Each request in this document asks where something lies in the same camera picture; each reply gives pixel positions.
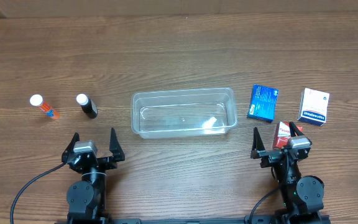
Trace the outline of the orange tube white cap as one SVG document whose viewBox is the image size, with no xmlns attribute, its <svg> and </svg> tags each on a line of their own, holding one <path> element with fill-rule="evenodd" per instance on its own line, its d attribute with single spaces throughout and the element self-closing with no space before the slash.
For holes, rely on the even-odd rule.
<svg viewBox="0 0 358 224">
<path fill-rule="evenodd" d="M 46 103 L 41 95 L 32 95 L 29 101 L 32 106 L 38 107 L 38 109 L 43 111 L 49 118 L 60 118 L 60 114 L 58 113 L 58 111 L 51 107 L 48 103 Z"/>
</svg>

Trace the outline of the white and blue box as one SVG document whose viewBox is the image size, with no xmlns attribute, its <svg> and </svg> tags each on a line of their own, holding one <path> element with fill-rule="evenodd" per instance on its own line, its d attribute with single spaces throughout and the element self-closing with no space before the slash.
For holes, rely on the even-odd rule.
<svg viewBox="0 0 358 224">
<path fill-rule="evenodd" d="M 305 88 L 301 93 L 297 120 L 322 126 L 326 123 L 330 94 Z"/>
</svg>

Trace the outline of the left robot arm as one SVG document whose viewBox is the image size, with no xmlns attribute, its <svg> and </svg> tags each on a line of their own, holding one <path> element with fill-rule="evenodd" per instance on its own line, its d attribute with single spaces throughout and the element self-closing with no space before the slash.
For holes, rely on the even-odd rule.
<svg viewBox="0 0 358 224">
<path fill-rule="evenodd" d="M 113 223 L 106 212 L 106 171 L 125 160 L 115 129 L 111 130 L 109 151 L 111 156 L 98 157 L 94 141 L 80 141 L 75 133 L 63 152 L 62 162 L 81 174 L 81 180 L 67 191 L 68 223 Z"/>
</svg>

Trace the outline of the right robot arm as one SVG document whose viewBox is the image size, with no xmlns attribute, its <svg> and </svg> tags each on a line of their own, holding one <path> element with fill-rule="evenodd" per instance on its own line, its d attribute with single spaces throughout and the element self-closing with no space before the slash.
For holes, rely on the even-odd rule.
<svg viewBox="0 0 358 224">
<path fill-rule="evenodd" d="M 312 141 L 294 124 L 289 123 L 291 137 L 281 149 L 267 151 L 254 128 L 253 145 L 250 153 L 252 159 L 260 159 L 262 168 L 271 168 L 278 187 L 262 197 L 253 207 L 246 223 L 294 223 L 325 224 L 330 223 L 328 215 L 321 215 L 324 208 L 324 182 L 317 176 L 302 176 L 298 162 L 306 159 L 311 150 Z M 259 205 L 271 195 L 280 192 L 284 208 L 276 210 L 273 215 L 256 215 Z"/>
</svg>

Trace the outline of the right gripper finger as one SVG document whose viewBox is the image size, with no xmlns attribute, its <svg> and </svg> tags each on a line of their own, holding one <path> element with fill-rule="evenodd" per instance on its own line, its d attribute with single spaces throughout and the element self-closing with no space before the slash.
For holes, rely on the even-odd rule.
<svg viewBox="0 0 358 224">
<path fill-rule="evenodd" d="M 290 128 L 291 137 L 303 136 L 304 134 L 298 129 L 296 124 L 293 121 L 290 121 L 288 124 Z"/>
<path fill-rule="evenodd" d="M 254 128 L 253 134 L 254 134 L 253 135 L 253 143 L 252 143 L 250 157 L 252 159 L 259 159 L 264 155 L 265 147 L 262 142 L 262 138 L 260 136 L 258 128 Z"/>
</svg>

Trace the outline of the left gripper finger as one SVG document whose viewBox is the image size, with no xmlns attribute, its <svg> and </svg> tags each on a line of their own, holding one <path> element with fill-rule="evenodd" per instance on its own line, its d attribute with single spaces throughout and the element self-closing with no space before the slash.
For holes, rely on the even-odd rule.
<svg viewBox="0 0 358 224">
<path fill-rule="evenodd" d="M 122 147 L 119 144 L 114 128 L 111 128 L 109 150 L 112 153 L 112 156 L 116 162 L 121 162 L 125 160 L 124 151 L 122 150 Z"/>
<path fill-rule="evenodd" d="M 66 149 L 62 153 L 62 162 L 67 162 L 68 158 L 71 154 L 73 154 L 73 149 L 75 146 L 75 143 L 80 140 L 80 136 L 78 133 L 75 133 L 69 143 L 69 145 L 66 147 Z"/>
</svg>

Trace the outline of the black bottle white cap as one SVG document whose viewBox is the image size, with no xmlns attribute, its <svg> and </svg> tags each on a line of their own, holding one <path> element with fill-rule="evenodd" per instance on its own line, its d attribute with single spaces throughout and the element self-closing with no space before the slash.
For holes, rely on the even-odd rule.
<svg viewBox="0 0 358 224">
<path fill-rule="evenodd" d="M 85 94 L 80 93 L 76 96 L 77 103 L 81 106 L 83 112 L 91 119 L 94 119 L 98 115 L 98 109 L 96 104 L 88 98 Z"/>
</svg>

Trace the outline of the red Panadol box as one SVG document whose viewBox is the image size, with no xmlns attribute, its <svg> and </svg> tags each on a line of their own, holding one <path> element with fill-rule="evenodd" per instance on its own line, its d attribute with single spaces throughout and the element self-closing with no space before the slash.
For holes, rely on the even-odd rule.
<svg viewBox="0 0 358 224">
<path fill-rule="evenodd" d="M 277 124 L 275 130 L 272 149 L 273 150 L 281 149 L 283 146 L 286 146 L 290 138 L 291 138 L 291 132 L 290 132 L 289 123 L 280 121 Z"/>
</svg>

